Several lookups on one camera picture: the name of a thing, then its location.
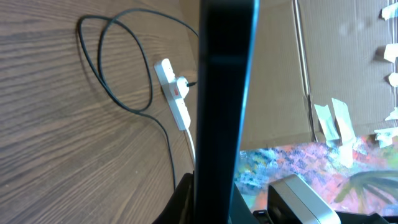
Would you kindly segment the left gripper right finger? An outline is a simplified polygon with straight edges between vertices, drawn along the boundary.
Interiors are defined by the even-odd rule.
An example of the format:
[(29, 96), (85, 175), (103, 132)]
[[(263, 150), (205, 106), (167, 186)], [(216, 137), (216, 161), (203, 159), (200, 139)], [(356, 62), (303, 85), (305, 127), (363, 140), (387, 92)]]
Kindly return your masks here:
[(233, 196), (229, 209), (229, 224), (259, 224), (251, 213), (236, 185), (233, 185)]

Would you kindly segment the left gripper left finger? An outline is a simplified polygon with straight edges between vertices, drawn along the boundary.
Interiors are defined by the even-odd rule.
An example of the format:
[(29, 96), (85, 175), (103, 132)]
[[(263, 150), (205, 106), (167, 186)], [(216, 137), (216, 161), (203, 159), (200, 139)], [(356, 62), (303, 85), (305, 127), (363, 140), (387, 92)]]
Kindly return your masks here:
[(193, 223), (193, 181), (193, 174), (184, 174), (167, 205), (153, 224)]

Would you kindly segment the blue Samsung Galaxy smartphone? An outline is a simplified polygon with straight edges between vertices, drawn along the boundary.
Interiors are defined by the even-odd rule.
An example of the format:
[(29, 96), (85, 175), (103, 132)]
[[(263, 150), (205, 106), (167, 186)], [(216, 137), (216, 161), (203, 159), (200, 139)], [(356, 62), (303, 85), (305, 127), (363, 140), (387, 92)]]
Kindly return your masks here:
[(194, 223), (228, 223), (259, 1), (200, 3)]

